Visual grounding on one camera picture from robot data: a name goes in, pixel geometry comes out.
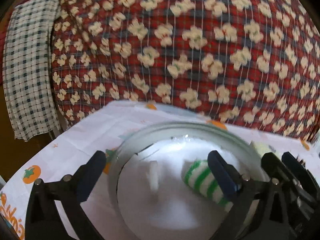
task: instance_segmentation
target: table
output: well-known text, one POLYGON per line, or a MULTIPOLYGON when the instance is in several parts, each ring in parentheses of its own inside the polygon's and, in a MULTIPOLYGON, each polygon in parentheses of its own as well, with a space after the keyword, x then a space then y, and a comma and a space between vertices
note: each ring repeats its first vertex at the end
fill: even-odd
MULTIPOLYGON (((184 121, 209 123, 209 118, 161 104, 131 101, 113 101, 101 110, 61 134, 32 159, 25 163, 1 190, 0 213, 12 224, 21 240, 24 239, 25 216, 33 182, 60 180, 65 174, 74 174, 97 151, 111 155, 135 131, 159 122, 184 121)), ((289 151, 306 161, 320 183, 320 159, 314 150, 307 151, 301 142, 292 138, 226 125, 227 130, 244 141, 264 142, 280 152, 289 151)), ((121 228, 119 218, 108 196, 108 165, 100 176, 82 208, 100 234, 108 240, 128 240, 127 231, 121 228)), ((60 202, 56 201, 61 219, 68 233, 78 239, 60 202)))

